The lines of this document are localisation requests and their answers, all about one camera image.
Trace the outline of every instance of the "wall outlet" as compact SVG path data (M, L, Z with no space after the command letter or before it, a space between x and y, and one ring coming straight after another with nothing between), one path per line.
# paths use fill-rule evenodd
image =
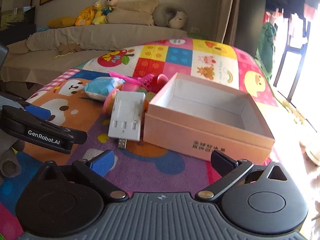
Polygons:
M200 29L199 28L191 28L191 33L200 33Z

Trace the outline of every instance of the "yellow square with dots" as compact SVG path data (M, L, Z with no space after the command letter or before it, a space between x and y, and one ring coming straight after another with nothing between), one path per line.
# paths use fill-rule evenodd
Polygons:
M193 40L193 50L237 59L236 52L231 46L215 41Z
M168 53L168 46L144 45L140 57L165 62Z

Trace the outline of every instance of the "pink and white striped pattern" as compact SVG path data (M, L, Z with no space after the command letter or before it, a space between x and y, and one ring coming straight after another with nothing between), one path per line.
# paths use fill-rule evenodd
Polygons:
M76 69L76 68L70 69L65 73L63 73L62 75L58 76L56 79L52 80L49 84L45 85L43 88L39 89L38 92L49 91L50 89L59 86L62 82L64 82L65 80L67 80L68 78L72 77L74 74L80 71L81 69Z

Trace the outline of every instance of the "curtain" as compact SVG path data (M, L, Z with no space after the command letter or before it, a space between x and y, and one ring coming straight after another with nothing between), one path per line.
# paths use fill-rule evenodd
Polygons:
M239 0L219 0L219 13L214 25L213 40L233 45L238 21Z

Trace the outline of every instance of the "pink box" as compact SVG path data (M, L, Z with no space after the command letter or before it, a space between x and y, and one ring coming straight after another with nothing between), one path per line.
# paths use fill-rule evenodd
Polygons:
M209 161L215 149L263 164L275 139L252 97L176 73L151 100L145 142Z

